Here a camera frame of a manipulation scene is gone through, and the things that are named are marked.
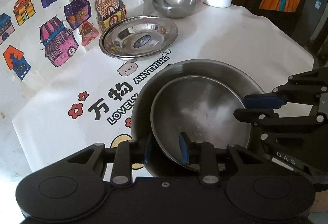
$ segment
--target white tablecloth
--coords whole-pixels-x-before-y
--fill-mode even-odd
[[[268,19],[252,15],[243,7],[214,8],[202,5],[196,14],[174,20],[179,29],[170,51],[136,61],[137,70],[122,77],[118,69],[123,61],[104,55],[99,48],[88,51],[50,84],[39,91],[13,119],[19,141],[32,171],[38,170],[88,145],[104,142],[110,147],[120,134],[131,132],[125,119],[127,111],[114,125],[107,121],[117,108],[135,93],[156,72],[187,59],[213,59],[233,65],[252,77],[265,92],[287,81],[292,74],[312,69],[313,58]],[[142,82],[134,78],[163,56],[166,61]],[[126,82],[133,87],[123,100],[110,99],[109,89]],[[78,94],[87,91],[83,115],[72,119],[68,110],[80,103]],[[101,109],[101,119],[88,112],[98,99],[104,98],[109,111]],[[290,104],[279,110],[281,116],[307,115],[310,106]],[[145,169],[134,176],[148,175]]]

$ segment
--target purple house drawing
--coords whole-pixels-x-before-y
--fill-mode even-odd
[[[78,48],[73,30],[65,28],[57,16],[40,27],[40,40],[45,47],[45,56],[55,67],[63,65]]]
[[[91,17],[91,6],[87,0],[73,0],[64,6],[66,20],[73,30]]]

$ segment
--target stainless steel bowl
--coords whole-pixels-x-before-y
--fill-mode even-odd
[[[250,124],[233,116],[244,108],[229,87],[204,76],[184,76],[171,80],[157,93],[150,112],[150,123],[163,152],[178,164],[199,171],[199,165],[185,165],[179,147],[179,134],[191,141],[206,141],[216,148],[227,144],[247,147]]]
[[[107,29],[99,39],[108,56],[131,60],[156,54],[178,36],[178,27],[169,19],[138,16],[122,20]]]
[[[162,87],[171,80],[190,75],[217,80],[228,86],[240,98],[247,94],[264,93],[261,87],[247,74],[219,61],[194,59],[172,64],[156,73],[139,92],[131,117],[131,135],[133,139],[140,140],[152,133],[150,123],[151,106]],[[145,168],[153,176],[182,175],[191,171],[168,159],[159,150],[159,146],[156,143],[154,145],[152,158],[149,163],[145,164]]]
[[[169,18],[183,18],[193,14],[197,0],[152,0],[154,9]]]

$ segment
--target large metal basin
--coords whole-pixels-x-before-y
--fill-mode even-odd
[[[151,106],[154,98],[163,86],[171,80],[190,75],[204,76],[219,81],[231,89],[239,98],[243,98],[247,94],[264,93],[251,77],[223,62],[206,59],[178,62],[155,74],[140,91],[134,104],[131,118],[131,133],[134,139],[141,139],[143,136],[148,136],[152,133],[150,123]],[[156,143],[152,152],[152,158],[145,167],[153,176],[195,173],[170,160],[159,150]]]

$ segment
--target tablecloth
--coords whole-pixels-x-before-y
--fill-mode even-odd
[[[265,92],[286,83],[289,75],[312,69],[307,51],[268,19],[243,7],[201,5],[194,15],[174,22],[179,35],[160,54],[125,62],[93,48],[24,106],[13,125],[32,171],[93,143],[110,147],[118,136],[131,135],[129,118],[137,94],[168,64],[188,59],[225,62],[244,71]],[[307,115],[310,109],[289,104],[279,113]],[[133,175],[149,174],[142,168]]]

